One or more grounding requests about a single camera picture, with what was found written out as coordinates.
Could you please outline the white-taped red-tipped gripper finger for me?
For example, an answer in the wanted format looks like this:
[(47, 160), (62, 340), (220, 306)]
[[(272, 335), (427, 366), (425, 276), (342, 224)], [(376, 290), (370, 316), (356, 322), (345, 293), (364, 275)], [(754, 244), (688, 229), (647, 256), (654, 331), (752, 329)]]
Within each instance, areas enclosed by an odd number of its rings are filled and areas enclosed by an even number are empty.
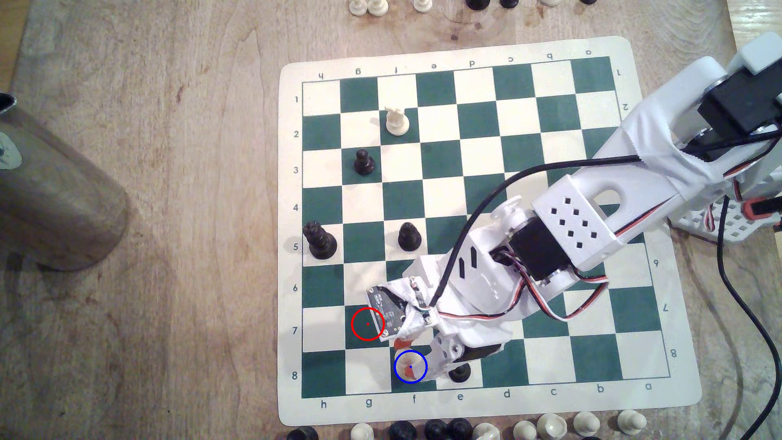
[(400, 352), (400, 375), (442, 376), (471, 361), (465, 357), (468, 348), (454, 335), (437, 335), (430, 346), (428, 355), (413, 352), (410, 348)]
[(412, 345), (431, 345), (435, 338), (434, 324), (435, 316), (406, 316), (393, 341), (393, 349), (402, 352)]

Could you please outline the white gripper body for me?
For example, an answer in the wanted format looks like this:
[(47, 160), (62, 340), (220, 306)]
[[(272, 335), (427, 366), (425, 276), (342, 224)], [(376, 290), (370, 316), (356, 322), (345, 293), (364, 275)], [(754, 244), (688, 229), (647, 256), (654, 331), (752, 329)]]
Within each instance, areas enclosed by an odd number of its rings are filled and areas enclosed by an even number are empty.
[(526, 285), (518, 289), (523, 277), (514, 265), (505, 265), (507, 257), (500, 253), (496, 262), (490, 254), (507, 245), (508, 234), (528, 222), (532, 211), (523, 207), (521, 196), (514, 196), (490, 217), (490, 223), (465, 238), (435, 305), (438, 335), (457, 337), (471, 361), (501, 352), (512, 339), (513, 322), (540, 309)]

